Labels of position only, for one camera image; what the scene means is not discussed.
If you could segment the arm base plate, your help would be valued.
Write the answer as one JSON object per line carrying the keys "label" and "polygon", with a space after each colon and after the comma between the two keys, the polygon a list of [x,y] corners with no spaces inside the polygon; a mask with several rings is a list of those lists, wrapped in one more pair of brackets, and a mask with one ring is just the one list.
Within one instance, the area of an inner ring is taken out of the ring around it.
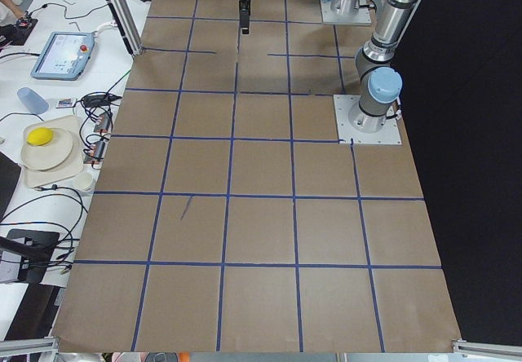
{"label": "arm base plate", "polygon": [[321,1],[321,16],[324,24],[370,26],[372,23],[367,0]]}
{"label": "arm base plate", "polygon": [[360,109],[359,95],[334,95],[338,141],[343,144],[402,145],[393,107],[381,117],[371,117]]}

